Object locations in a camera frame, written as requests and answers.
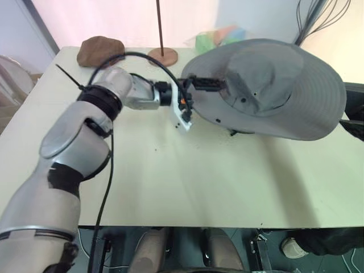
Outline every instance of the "silver arm segment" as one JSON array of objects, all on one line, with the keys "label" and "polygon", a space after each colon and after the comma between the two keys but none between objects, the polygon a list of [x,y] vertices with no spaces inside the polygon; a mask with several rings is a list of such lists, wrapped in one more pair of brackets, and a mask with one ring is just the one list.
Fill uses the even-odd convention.
[{"label": "silver arm segment", "polygon": [[78,186],[99,173],[110,157],[93,126],[107,135],[110,117],[118,113],[110,113],[115,108],[108,109],[105,101],[122,105],[134,87],[132,77],[118,67],[107,69],[95,85],[102,89],[71,104],[50,129],[36,169],[0,218],[1,273],[66,272],[77,255],[71,242],[80,218]]}]

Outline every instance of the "hat brim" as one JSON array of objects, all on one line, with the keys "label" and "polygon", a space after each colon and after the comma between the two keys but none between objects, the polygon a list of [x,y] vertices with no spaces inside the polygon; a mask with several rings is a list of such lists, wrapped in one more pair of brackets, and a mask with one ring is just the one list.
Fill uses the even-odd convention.
[{"label": "hat brim", "polygon": [[192,59],[183,69],[182,77],[194,74],[197,77],[223,78],[233,54],[261,43],[290,46],[304,59],[302,73],[281,111],[268,117],[254,117],[232,108],[219,92],[190,88],[195,111],[219,126],[236,131],[297,140],[316,140],[328,135],[338,125],[345,110],[344,83],[330,65],[296,45],[269,39],[225,45]]}]

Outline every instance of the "round wooden base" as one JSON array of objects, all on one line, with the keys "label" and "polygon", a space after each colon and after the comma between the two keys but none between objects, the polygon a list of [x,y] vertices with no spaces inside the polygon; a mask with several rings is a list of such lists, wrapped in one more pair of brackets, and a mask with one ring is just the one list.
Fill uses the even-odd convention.
[{"label": "round wooden base", "polygon": [[166,67],[175,64],[178,60],[177,52],[174,49],[168,47],[164,47],[163,49],[164,49],[164,56],[161,55],[160,48],[154,48],[148,53],[148,55],[153,57],[157,61],[161,62]]}]

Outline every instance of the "hat crown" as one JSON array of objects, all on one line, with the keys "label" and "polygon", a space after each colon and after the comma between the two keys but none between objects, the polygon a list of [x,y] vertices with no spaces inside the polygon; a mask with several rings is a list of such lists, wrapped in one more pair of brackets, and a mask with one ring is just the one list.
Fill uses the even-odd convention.
[{"label": "hat crown", "polygon": [[263,43],[242,49],[227,65],[223,97],[248,115],[273,115],[290,98],[303,66],[303,58],[288,45]]}]

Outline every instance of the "floor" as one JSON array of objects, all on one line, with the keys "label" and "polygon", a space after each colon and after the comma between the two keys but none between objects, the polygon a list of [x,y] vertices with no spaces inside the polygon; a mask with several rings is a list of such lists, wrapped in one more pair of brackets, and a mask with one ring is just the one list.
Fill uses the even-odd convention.
[{"label": "floor", "polygon": [[[108,269],[104,268],[104,273],[127,273],[127,265],[131,262],[135,247],[139,238],[147,231],[147,227],[106,227],[102,234],[107,234],[116,238],[114,240],[118,246],[113,245],[111,251],[106,254],[105,265],[107,266],[126,266],[126,268]],[[254,229],[223,229],[231,238],[243,265],[249,269],[247,252],[245,245],[249,244],[250,239],[254,236]],[[85,250],[89,252],[92,239],[92,230],[80,229],[82,244]],[[202,255],[199,246],[200,228],[175,228],[173,239],[173,249],[170,257],[166,259],[165,269],[182,268],[182,267],[204,267]],[[346,269],[341,256],[326,255],[324,257],[309,254],[301,259],[287,259],[279,250],[280,243],[287,236],[286,231],[273,231],[265,234],[267,238],[268,253],[274,270],[291,272],[298,268],[301,273],[349,273]],[[350,263],[352,251],[345,254],[344,257],[348,262],[352,273],[358,273]],[[80,249],[80,253],[75,260],[76,264],[69,271],[70,273],[86,272],[88,258]],[[354,257],[354,263],[364,273],[364,249],[358,249]]]}]

